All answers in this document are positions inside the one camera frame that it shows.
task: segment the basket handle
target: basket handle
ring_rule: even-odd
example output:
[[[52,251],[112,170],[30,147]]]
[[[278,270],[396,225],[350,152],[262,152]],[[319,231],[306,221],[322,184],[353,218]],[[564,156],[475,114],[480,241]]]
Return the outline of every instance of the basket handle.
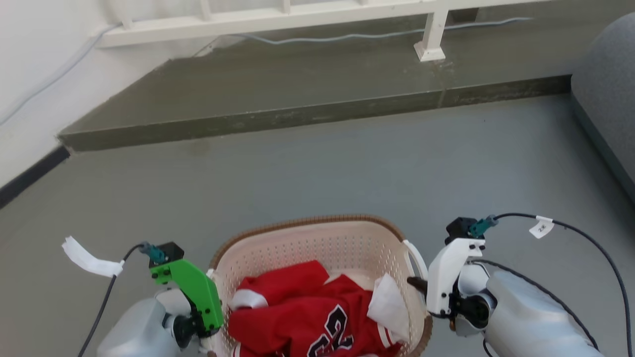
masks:
[[[412,259],[415,261],[415,264],[417,265],[417,269],[419,270],[419,274],[421,274],[421,278],[427,281],[428,268],[425,265],[424,258],[421,256],[421,253],[419,253],[419,250],[417,250],[417,247],[415,247],[415,245],[410,243],[407,239],[404,239],[402,243],[406,246],[406,249],[408,249],[408,253],[412,257]]]

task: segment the white tape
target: white tape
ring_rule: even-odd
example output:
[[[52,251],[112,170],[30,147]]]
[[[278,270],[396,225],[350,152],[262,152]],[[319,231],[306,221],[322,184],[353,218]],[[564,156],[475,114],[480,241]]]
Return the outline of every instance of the white tape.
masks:
[[[547,235],[547,233],[551,232],[551,229],[555,226],[553,220],[546,217],[536,216],[538,220],[538,224],[533,226],[529,233],[533,234],[534,237],[540,239]]]
[[[62,244],[62,248],[64,248],[64,252],[66,252],[66,255],[69,256],[73,263],[93,274],[111,277],[113,275],[119,275],[123,270],[123,260],[117,263],[97,259],[91,253],[88,253],[73,237],[67,237],[66,242]]]

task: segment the gray upholstered furniture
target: gray upholstered furniture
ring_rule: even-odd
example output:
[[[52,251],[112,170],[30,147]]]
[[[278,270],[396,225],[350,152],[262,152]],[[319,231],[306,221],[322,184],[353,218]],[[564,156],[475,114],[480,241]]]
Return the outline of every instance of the gray upholstered furniture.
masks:
[[[635,201],[635,13],[609,25],[571,78],[582,126]]]

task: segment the wall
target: wall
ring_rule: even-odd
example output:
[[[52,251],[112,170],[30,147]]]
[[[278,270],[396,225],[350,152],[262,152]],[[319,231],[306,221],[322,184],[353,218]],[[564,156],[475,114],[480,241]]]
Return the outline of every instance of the wall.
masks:
[[[192,3],[135,1],[138,17],[190,13]],[[100,29],[115,23],[105,0],[0,1],[0,112],[54,73]],[[95,49],[0,126],[0,187],[59,145],[55,135],[153,68],[212,39]]]

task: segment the basket rim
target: basket rim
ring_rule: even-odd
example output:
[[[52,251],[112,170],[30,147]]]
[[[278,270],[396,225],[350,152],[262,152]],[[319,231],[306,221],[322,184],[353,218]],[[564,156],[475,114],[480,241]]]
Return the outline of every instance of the basket rim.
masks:
[[[266,226],[261,226],[258,228],[250,229],[248,231],[241,232],[230,240],[226,241],[214,254],[210,262],[210,269],[216,270],[218,268],[218,263],[220,259],[225,255],[225,253],[231,248],[231,246],[235,245],[239,241],[243,239],[247,239],[252,236],[256,236],[263,233],[268,233],[272,231],[278,231],[280,229],[294,228],[300,226],[307,226],[311,224],[323,224],[323,223],[334,223],[334,222],[371,222],[379,224],[384,228],[388,229],[391,233],[397,237],[400,242],[406,240],[403,233],[397,226],[395,226],[392,222],[383,219],[382,217],[375,215],[366,215],[366,214],[349,214],[349,215],[327,215],[327,216],[317,216],[317,217],[307,217],[302,219],[295,220],[287,220],[285,222],[270,224]],[[424,349],[427,347],[428,342],[430,341],[430,337],[432,335],[432,316],[428,315],[425,317],[424,321],[424,331],[419,339],[419,343],[415,348],[407,354],[407,357],[419,357]]]

